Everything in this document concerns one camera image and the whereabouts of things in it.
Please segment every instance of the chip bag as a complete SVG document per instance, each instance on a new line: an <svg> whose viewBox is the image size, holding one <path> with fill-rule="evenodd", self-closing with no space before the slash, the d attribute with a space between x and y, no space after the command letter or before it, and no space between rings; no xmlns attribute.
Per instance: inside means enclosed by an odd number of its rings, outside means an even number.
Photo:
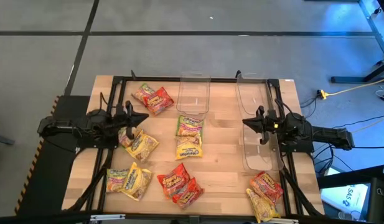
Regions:
<svg viewBox="0 0 384 224"><path fill-rule="evenodd" d="M150 153L159 145L159 142L153 137L143 133L143 130L134 139L131 146L125 150L135 159L145 162Z"/></svg>
<svg viewBox="0 0 384 224"><path fill-rule="evenodd" d="M177 150L176 159L183 159L189 156L202 157L202 138L199 134L194 137L190 136L178 136L177 139Z"/></svg>
<svg viewBox="0 0 384 224"><path fill-rule="evenodd" d="M151 94L153 94L155 91L150 88L150 86L148 86L148 84L146 83L143 83L141 85L141 87L139 87L138 90L136 90L135 94L131 94L131 96L133 96L135 99L139 100L141 103L143 103L144 105L146 105L144 103L144 97L145 96L150 96Z"/></svg>
<svg viewBox="0 0 384 224"><path fill-rule="evenodd" d="M264 171L256 175L250 183L257 194L267 197L273 205L283 194L281 186Z"/></svg>
<svg viewBox="0 0 384 224"><path fill-rule="evenodd" d="M186 209L203 193L204 189L196 183L196 178L193 177L178 193L172 197L172 201L179 205L181 209Z"/></svg>
<svg viewBox="0 0 384 224"><path fill-rule="evenodd" d="M133 162L121 190L122 193L135 201L140 201L149 186L151 177L152 173L149 170L141 169Z"/></svg>
<svg viewBox="0 0 384 224"><path fill-rule="evenodd" d="M125 178L129 169L113 170L108 169L106 175L106 192L119 192L123 188Z"/></svg>
<svg viewBox="0 0 384 224"><path fill-rule="evenodd" d="M200 134L200 136L202 136L203 123L203 120L180 115L178 118L176 136L195 136L196 134Z"/></svg>
<svg viewBox="0 0 384 224"><path fill-rule="evenodd" d="M132 128L132 134L134 135L134 139L129 139L129 137L126 134L127 128L121 128L118 131L118 142L123 146L123 147L129 147L132 145L132 142L134 142L136 136L141 132L141 128Z"/></svg>
<svg viewBox="0 0 384 224"><path fill-rule="evenodd" d="M145 96L143 99L148 110L154 115L161 113L167 107L174 104L174 100L168 95L164 87L161 87L158 91L149 96Z"/></svg>
<svg viewBox="0 0 384 224"><path fill-rule="evenodd" d="M251 189L247 189L247 194L250 197L255 218L258 223L261 221L267 222L275 217L281 218L281 216L276 212L274 205L267 198L259 196Z"/></svg>
<svg viewBox="0 0 384 224"><path fill-rule="evenodd" d="M164 195L167 199L170 199L178 193L186 183L188 183L190 176L187 173L184 164L181 163L169 174L157 175L157 179L162 186Z"/></svg>

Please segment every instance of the transparent container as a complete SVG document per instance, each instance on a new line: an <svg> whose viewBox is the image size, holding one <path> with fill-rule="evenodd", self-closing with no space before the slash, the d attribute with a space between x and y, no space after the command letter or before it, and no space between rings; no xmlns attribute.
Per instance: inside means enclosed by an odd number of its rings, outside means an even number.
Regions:
<svg viewBox="0 0 384 224"><path fill-rule="evenodd" d="M185 116L204 119L210 109L211 77L184 72L180 77L177 110Z"/></svg>
<svg viewBox="0 0 384 224"><path fill-rule="evenodd" d="M242 119L256 117L260 105L265 114L269 109L269 88L266 80L259 79L256 73L237 76L236 95ZM269 141L261 145L261 133L255 133L243 124L241 143L244 145L243 165L247 170L279 170L283 168L278 140L275 134L269 134Z"/></svg>

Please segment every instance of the floor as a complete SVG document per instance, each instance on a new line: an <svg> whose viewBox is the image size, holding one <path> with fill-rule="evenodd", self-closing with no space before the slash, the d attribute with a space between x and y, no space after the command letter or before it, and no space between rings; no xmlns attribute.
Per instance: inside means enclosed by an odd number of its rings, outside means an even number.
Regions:
<svg viewBox="0 0 384 224"><path fill-rule="evenodd" d="M363 2L369 13L378 7L376 1ZM92 5L93 0L0 0L0 30L84 31ZM384 41L384 14L372 18ZM105 0L91 26L91 31L155 30L372 31L357 3L303 0ZM0 145L0 216L14 214L39 140L38 123L63 94L81 41L79 35L0 36L0 134L16 140L14 146ZM317 89L356 86L332 84L329 78L366 75L384 59L383 50L373 36L94 36L86 42L72 94L89 95L95 75L130 75L131 69L140 76L195 70L213 77L233 77L241 70L261 78L293 78L304 101ZM309 121L333 127L383 115L376 90L378 85L318 101ZM384 121L355 133L354 141L384 146ZM384 164L384 149L335 154L352 169ZM348 170L337 159L333 166Z"/></svg>

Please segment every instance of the wooden table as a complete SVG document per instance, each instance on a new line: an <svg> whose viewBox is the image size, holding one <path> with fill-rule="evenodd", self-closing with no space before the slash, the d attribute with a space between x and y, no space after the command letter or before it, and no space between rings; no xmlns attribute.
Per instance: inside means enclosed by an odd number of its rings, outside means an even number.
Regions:
<svg viewBox="0 0 384 224"><path fill-rule="evenodd" d="M100 92L108 99L112 79L113 77L108 75L96 77L88 111L99 108ZM131 101L135 111L148 113L143 105L131 97L131 93L134 93L143 83L127 82L124 99ZM156 90L163 86L174 101L177 101L178 82L147 83ZM265 95L262 99L266 99L265 84L262 86ZM294 81L280 80L280 87L283 101L294 112L301 113ZM140 127L147 134L156 138L160 145L152 152L146 163L137 163L153 172L154 178L140 202L136 202L122 193L107 194L104 212L253 216L246 189L250 187L249 180L258 171L247 169L243 162L244 147L241 134L243 124L236 90L236 83L211 83L210 109L206 115L203 130L204 155L202 158L189 157L181 161L175 160L176 142L174 137L179 115L175 106L157 116L150 115L147 120L143 121ZM96 149L86 149L74 160L63 201L63 209L73 205L90 183L96 152ZM293 153L293 156L301 190L316 209L323 213L312 159L305 153ZM133 161L135 160L123 148L119 147L115 149L113 154L111 168L125 169ZM165 199L162 187L156 179L158 174L168 174L181 162L184 163L189 174L196 177L197 182L205 189L205 193L186 210L181 210L176 204ZM269 170L268 173L279 181L278 171ZM296 213L293 191L290 187L288 189L291 210ZM99 192L100 185L95 192L93 208L97 208ZM284 215L282 198L276 207L279 213Z"/></svg>

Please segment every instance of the candy bag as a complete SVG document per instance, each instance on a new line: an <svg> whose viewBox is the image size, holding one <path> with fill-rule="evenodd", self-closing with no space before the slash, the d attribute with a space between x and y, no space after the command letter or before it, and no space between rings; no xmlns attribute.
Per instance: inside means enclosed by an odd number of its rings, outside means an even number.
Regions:
<svg viewBox="0 0 384 224"><path fill-rule="evenodd" d="M183 159L189 156L202 157L202 138L199 134L194 137L182 136L176 137L177 139L177 150L176 159Z"/></svg>
<svg viewBox="0 0 384 224"><path fill-rule="evenodd" d="M167 107L174 104L174 100L168 95L164 87L161 87L158 91L151 94L150 96L145 96L144 104L147 106L148 110L154 115L157 115L164 111Z"/></svg>
<svg viewBox="0 0 384 224"><path fill-rule="evenodd" d="M119 192L123 188L129 169L108 169L106 175L106 192Z"/></svg>
<svg viewBox="0 0 384 224"><path fill-rule="evenodd" d="M273 205L283 194L281 186L264 171L256 175L250 183L257 194L261 197L267 197Z"/></svg>
<svg viewBox="0 0 384 224"><path fill-rule="evenodd" d="M259 196L251 189L247 189L247 194L250 197L255 218L258 223L260 223L261 220L267 222L275 217L281 218L281 216L276 212L274 205L267 198Z"/></svg>
<svg viewBox="0 0 384 224"><path fill-rule="evenodd" d="M141 87L139 87L138 90L136 90L135 94L131 94L131 96L133 96L135 99L139 100L141 103L143 103L144 105L146 105L144 103L144 100L143 98L145 96L150 96L151 94L153 94L155 91L150 88L150 86L148 86L148 84L146 83L143 83L141 85Z"/></svg>
<svg viewBox="0 0 384 224"><path fill-rule="evenodd" d="M122 193L136 201L140 201L149 186L151 177L152 173L149 170L141 169L133 162L121 189Z"/></svg>
<svg viewBox="0 0 384 224"><path fill-rule="evenodd" d="M162 190L167 199L170 199L183 186L188 183L190 176L187 173L183 163L179 164L173 171L167 175L157 175L157 179L162 186Z"/></svg>
<svg viewBox="0 0 384 224"><path fill-rule="evenodd" d="M141 130L134 139L131 146L126 147L125 150L135 159L145 162L150 153L159 145L153 137L148 136Z"/></svg>
<svg viewBox="0 0 384 224"><path fill-rule="evenodd" d="M178 193L172 197L172 201L179 205L181 209L186 209L203 193L204 189L196 183L196 178L193 177Z"/></svg>
<svg viewBox="0 0 384 224"><path fill-rule="evenodd" d="M134 142L136 136L141 132L141 128L132 128L132 134L134 135L134 139L129 139L129 137L126 134L127 128L121 128L118 131L118 142L123 146L123 147L129 147L132 145L132 142Z"/></svg>
<svg viewBox="0 0 384 224"><path fill-rule="evenodd" d="M195 136L203 135L203 120L188 118L180 115L178 118L178 126L176 136Z"/></svg>

